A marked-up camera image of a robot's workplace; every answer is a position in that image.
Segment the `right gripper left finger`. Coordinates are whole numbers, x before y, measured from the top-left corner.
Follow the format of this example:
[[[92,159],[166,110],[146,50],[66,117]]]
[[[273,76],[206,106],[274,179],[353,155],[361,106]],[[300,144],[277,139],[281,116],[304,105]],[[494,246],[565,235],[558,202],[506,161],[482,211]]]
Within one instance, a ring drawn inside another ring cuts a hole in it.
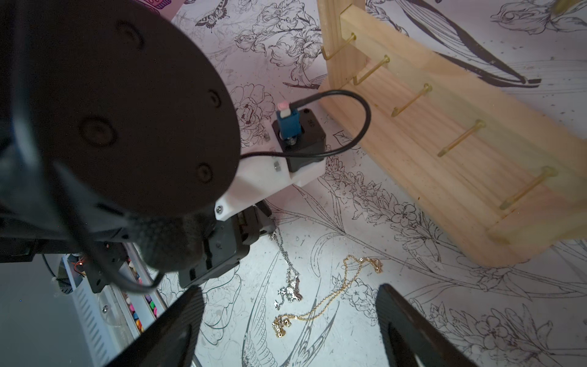
[[[185,290],[110,366],[190,366],[203,320],[200,287]]]

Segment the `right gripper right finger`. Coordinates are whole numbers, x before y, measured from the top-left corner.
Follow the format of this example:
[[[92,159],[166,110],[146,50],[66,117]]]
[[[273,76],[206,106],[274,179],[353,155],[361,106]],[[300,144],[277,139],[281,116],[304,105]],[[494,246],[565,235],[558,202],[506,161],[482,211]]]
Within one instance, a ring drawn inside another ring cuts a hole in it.
[[[375,300],[390,366],[474,366],[392,286],[382,284]]]

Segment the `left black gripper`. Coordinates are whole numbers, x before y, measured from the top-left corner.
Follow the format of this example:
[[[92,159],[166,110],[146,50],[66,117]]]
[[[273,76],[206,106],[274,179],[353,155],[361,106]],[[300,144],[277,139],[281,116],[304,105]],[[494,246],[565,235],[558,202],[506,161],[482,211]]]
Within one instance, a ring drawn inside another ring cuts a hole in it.
[[[218,221],[204,241],[204,256],[190,269],[178,273],[182,288],[202,285],[237,266],[250,252],[250,246],[275,231],[272,211],[266,201],[256,203],[230,217]]]

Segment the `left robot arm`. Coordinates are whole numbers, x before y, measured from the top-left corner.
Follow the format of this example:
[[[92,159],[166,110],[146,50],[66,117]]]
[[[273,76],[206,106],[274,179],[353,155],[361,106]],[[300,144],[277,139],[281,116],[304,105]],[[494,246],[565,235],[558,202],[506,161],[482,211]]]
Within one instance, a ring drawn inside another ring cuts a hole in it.
[[[203,52],[133,1],[1,4],[1,260],[81,252],[131,290],[106,243],[136,244],[189,287],[249,253],[267,222],[219,220],[241,157],[229,92]]]

